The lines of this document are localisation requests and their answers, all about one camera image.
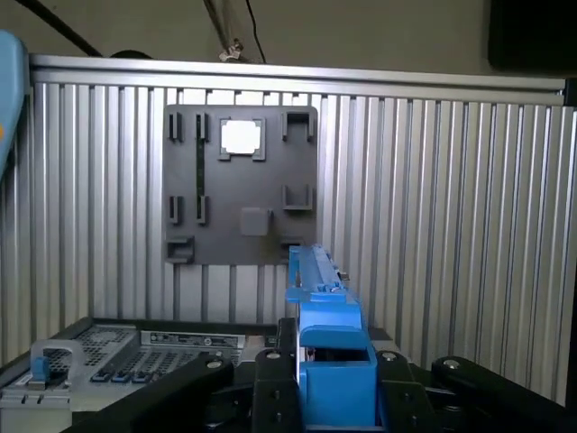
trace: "blue plastic part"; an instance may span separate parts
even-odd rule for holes
[[[118,372],[114,375],[114,377],[111,379],[110,382],[113,383],[128,383],[131,378],[132,378],[132,374],[131,373],[127,373],[127,372]]]
[[[377,425],[377,357],[360,301],[343,284],[323,247],[291,247],[286,300],[299,304],[301,347],[355,351],[351,359],[322,362],[299,358],[299,389],[308,425]]]
[[[11,33],[0,30],[0,179],[29,86],[24,45]]]
[[[38,356],[32,359],[30,365],[31,380],[34,382],[47,382],[50,379],[50,362],[47,356]]]

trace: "black cable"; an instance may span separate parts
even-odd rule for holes
[[[55,15],[45,5],[38,0],[16,0],[20,5],[30,10],[33,14],[38,16],[46,24],[52,27],[55,31],[60,33],[74,45],[79,47],[83,52],[91,57],[103,57],[100,51],[90,45],[78,33],[74,32],[66,23]]]
[[[213,26],[215,27],[218,40],[220,41],[223,50],[227,51],[228,43],[226,41],[226,36],[224,36],[223,26],[220,24],[220,21],[218,19],[218,14],[216,13],[215,6],[213,5],[213,2],[211,0],[204,0],[204,2],[206,11],[208,12],[208,16],[210,16],[210,21],[212,21]]]
[[[259,52],[261,53],[262,57],[262,63],[266,63],[267,58],[264,57],[264,51],[262,50],[261,41],[259,41],[259,34],[256,31],[256,19],[254,18],[254,13],[252,12],[250,0],[246,0],[246,7],[249,10],[249,15],[251,16],[252,20],[252,35],[254,36],[254,41],[256,42],[256,46],[259,47]]]

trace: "blue tab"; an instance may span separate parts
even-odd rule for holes
[[[30,365],[32,381],[47,382],[50,379],[50,362],[47,356],[38,356],[32,359]]]

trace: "metal screw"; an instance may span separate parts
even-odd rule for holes
[[[206,367],[208,368],[218,368],[222,365],[223,363],[221,363],[220,361],[211,361],[210,363],[206,364]]]
[[[443,365],[446,365],[451,370],[456,370],[460,366],[460,364],[457,363],[454,359],[447,359],[446,361],[443,362]]]
[[[397,356],[392,352],[383,352],[381,356],[385,358],[386,361],[394,361],[397,359]]]

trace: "metal frame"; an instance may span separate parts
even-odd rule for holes
[[[32,56],[0,187],[0,362],[86,315],[275,323],[286,269],[163,261],[167,104],[319,112],[318,241],[426,365],[564,401],[577,263],[560,79]]]

